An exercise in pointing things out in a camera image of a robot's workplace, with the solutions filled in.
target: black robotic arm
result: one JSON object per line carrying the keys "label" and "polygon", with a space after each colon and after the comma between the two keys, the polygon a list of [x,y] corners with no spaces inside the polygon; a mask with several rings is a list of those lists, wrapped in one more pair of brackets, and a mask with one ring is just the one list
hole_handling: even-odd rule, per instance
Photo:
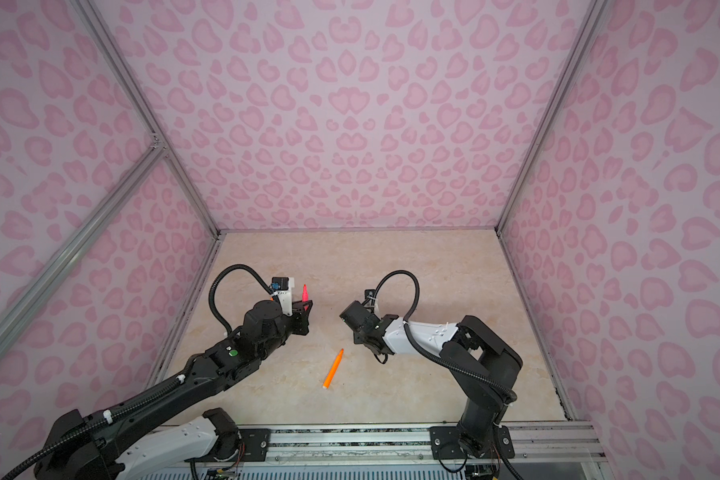
{"label": "black robotic arm", "polygon": [[[378,292],[395,275],[406,275],[414,284],[414,301],[403,318],[379,318]],[[512,387],[523,360],[494,331],[475,316],[459,323],[435,325],[411,322],[418,306],[419,284],[414,274],[396,270],[387,274],[374,290],[365,291],[362,303],[354,301],[339,315],[353,331],[355,344],[370,349],[376,360],[386,363],[395,353],[418,353],[451,371],[467,395],[467,405],[456,425],[458,446],[468,456],[491,458],[498,454],[499,427],[509,404],[518,399]],[[479,358],[470,353],[480,350]],[[520,478],[505,456],[501,459]]]}
{"label": "black robotic arm", "polygon": [[[5,475],[4,480],[16,478],[32,465],[38,480],[115,480],[131,467],[130,455],[146,456],[143,449],[129,451],[142,437],[186,408],[248,377],[259,369],[262,360],[284,345],[291,334],[309,332],[312,302],[291,302],[292,278],[274,277],[267,285],[244,265],[228,267],[212,284],[210,303],[217,318],[221,315],[214,302],[216,287],[221,278],[234,270],[249,271],[272,298],[257,302],[245,314],[241,326],[234,330],[228,328],[224,340],[203,353],[192,355],[184,369],[171,378],[86,417],[77,409],[59,417],[51,427],[44,448]],[[288,311],[284,312],[286,302]],[[218,459],[232,456],[239,446],[234,422],[220,409],[206,412],[204,418],[207,421],[196,422],[198,432],[192,434],[200,437],[200,432],[210,430],[213,442],[201,448],[201,453]]]}

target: black cable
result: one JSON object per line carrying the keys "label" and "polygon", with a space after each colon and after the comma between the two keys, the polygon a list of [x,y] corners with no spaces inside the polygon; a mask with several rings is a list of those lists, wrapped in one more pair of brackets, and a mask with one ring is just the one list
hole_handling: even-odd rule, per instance
{"label": "black cable", "polygon": [[[499,455],[499,428],[496,427],[496,425],[493,425],[494,427],[494,445],[496,445],[496,455]],[[517,480],[523,480],[523,477],[520,476],[517,470],[514,469],[511,463],[509,463],[509,460],[507,457],[503,455],[499,455],[501,457],[501,461],[504,462],[504,465],[507,466],[507,470],[517,479]]]}
{"label": "black cable", "polygon": [[[190,370],[192,369],[192,364],[194,363],[195,359],[198,356],[201,356],[202,354],[197,353],[195,355],[192,355],[184,365],[184,369],[181,371],[181,374],[186,377],[187,374],[189,374]],[[162,396],[167,395],[170,393],[173,389],[177,388],[179,385],[181,385],[182,381],[178,378],[174,378],[171,383],[163,387],[162,389],[158,390],[157,392],[154,392],[152,395],[148,396],[147,398],[143,398],[139,400],[138,402],[128,405],[127,407],[121,408],[120,410],[117,410],[116,412],[112,413],[112,421],[115,422],[116,420],[119,420],[123,418],[124,416],[128,415],[129,413],[132,413],[136,410],[139,410],[140,408],[149,405],[150,403],[154,402],[158,398],[161,398]],[[26,460],[24,460],[22,463],[20,463],[16,468],[5,474],[5,476],[2,477],[2,480],[14,480],[17,476],[21,475],[21,473],[26,470],[27,468],[31,467],[35,463],[37,463],[39,460],[42,460],[43,458],[47,457],[48,455],[56,452],[59,448],[67,445],[69,442],[73,442],[80,438],[81,436],[96,431],[100,428],[106,427],[109,425],[107,420],[105,418],[102,418],[101,420],[96,420],[96,422],[89,423],[85,427],[79,428],[77,430],[74,430],[72,432],[67,433],[66,435],[59,438],[56,442],[48,445],[47,447],[44,447],[39,452],[35,453],[34,455],[30,456]]]}
{"label": "black cable", "polygon": [[216,276],[216,279],[213,281],[213,283],[211,283],[210,290],[208,290],[208,306],[211,308],[211,313],[213,314],[213,316],[219,321],[219,323],[224,325],[227,336],[232,335],[232,327],[230,326],[230,323],[227,322],[226,319],[222,316],[222,314],[219,313],[219,309],[216,308],[216,289],[219,287],[219,283],[221,282],[221,280],[235,270],[245,270],[249,274],[253,275],[253,278],[255,278],[257,282],[259,282],[259,285],[264,287],[264,290],[266,290],[269,295],[275,293],[275,291],[272,290],[272,288],[267,285],[264,280],[262,280],[259,274],[257,274],[256,271],[248,265],[235,264],[230,265],[224,270],[222,270],[221,273]]}
{"label": "black cable", "polygon": [[[453,443],[445,443],[445,444],[441,445],[441,446],[440,446],[440,449],[438,450],[438,452],[442,449],[442,447],[445,447],[446,445],[453,445]],[[467,455],[467,454],[465,453],[465,454],[464,454],[464,461],[461,463],[461,467],[456,468],[455,470],[451,470],[450,468],[446,467],[445,464],[443,463],[443,461],[442,461],[440,458],[438,458],[438,462],[440,462],[440,466],[442,466],[442,468],[445,468],[445,471],[446,471],[446,472],[448,472],[448,473],[459,473],[460,471],[464,470],[464,466],[467,465],[467,460],[468,460],[468,459],[469,459],[469,455]]]}
{"label": "black cable", "polygon": [[192,480],[200,480],[200,477],[197,476],[196,462],[197,460],[190,458],[190,472],[192,473]]}
{"label": "black cable", "polygon": [[403,329],[405,330],[405,336],[408,338],[408,341],[411,343],[411,346],[416,350],[417,352],[421,353],[424,358],[427,360],[431,360],[432,362],[437,363],[440,366],[443,366],[453,372],[461,373],[461,375],[468,376],[472,379],[478,380],[479,382],[485,383],[490,388],[496,391],[499,395],[503,396],[505,398],[506,403],[512,403],[515,400],[518,399],[518,396],[515,394],[515,392],[512,391],[512,389],[508,389],[507,387],[501,385],[500,383],[496,382],[495,380],[489,378],[488,376],[482,375],[480,373],[472,372],[471,370],[466,370],[461,368],[459,365],[456,365],[455,363],[449,361],[449,360],[443,360],[439,356],[433,355],[429,351],[425,350],[421,345],[418,344],[415,338],[413,338],[413,334],[411,333],[411,327],[408,324],[408,319],[411,318],[411,315],[416,310],[416,307],[418,306],[418,297],[419,297],[419,286],[418,286],[418,279],[414,274],[407,270],[395,270],[394,272],[390,272],[387,274],[384,278],[382,278],[382,281],[378,283],[376,286],[376,290],[374,291],[374,299],[371,302],[371,306],[374,305],[375,299],[378,298],[378,291],[382,288],[382,285],[384,285],[384,282],[389,280],[391,277],[395,275],[406,275],[411,277],[411,280],[413,280],[413,286],[414,286],[414,298],[413,303],[411,304],[411,308],[408,309],[408,312],[405,313],[403,316]]}

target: black mounting bracket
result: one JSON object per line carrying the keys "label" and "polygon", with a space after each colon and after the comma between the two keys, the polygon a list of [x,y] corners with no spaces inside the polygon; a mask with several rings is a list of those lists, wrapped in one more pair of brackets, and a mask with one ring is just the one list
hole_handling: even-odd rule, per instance
{"label": "black mounting bracket", "polygon": [[240,428],[246,449],[241,462],[264,462],[269,450],[269,428]]}
{"label": "black mounting bracket", "polygon": [[[429,445],[432,447],[432,458],[435,460],[463,460],[464,452],[458,444],[458,432],[455,426],[430,427]],[[499,428],[499,455],[514,458],[512,438],[507,427]]]}

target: pink wallpaper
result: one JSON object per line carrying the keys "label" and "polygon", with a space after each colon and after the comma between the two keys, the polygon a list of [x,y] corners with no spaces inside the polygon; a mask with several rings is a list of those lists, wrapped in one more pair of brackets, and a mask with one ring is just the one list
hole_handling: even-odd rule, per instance
{"label": "pink wallpaper", "polygon": [[494,225],[588,4],[98,2],[233,229]]}
{"label": "pink wallpaper", "polygon": [[508,229],[617,477],[720,478],[720,2],[616,3]]}
{"label": "pink wallpaper", "polygon": [[0,313],[148,141],[64,0],[0,2]]}
{"label": "pink wallpaper", "polygon": [[140,392],[210,236],[158,164],[0,362],[0,476],[53,421]]}

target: orange pen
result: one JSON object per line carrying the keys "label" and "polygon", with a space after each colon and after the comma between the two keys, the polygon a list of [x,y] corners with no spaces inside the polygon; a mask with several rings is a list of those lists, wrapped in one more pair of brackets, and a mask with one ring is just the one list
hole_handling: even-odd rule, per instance
{"label": "orange pen", "polygon": [[344,355],[344,349],[342,349],[338,355],[336,355],[336,360],[333,361],[333,366],[331,367],[331,371],[328,372],[328,376],[326,377],[326,380],[322,383],[322,388],[327,389],[328,386],[331,385],[331,380],[333,380],[334,374],[336,374],[336,369],[338,368],[338,364],[342,362],[342,356]]}

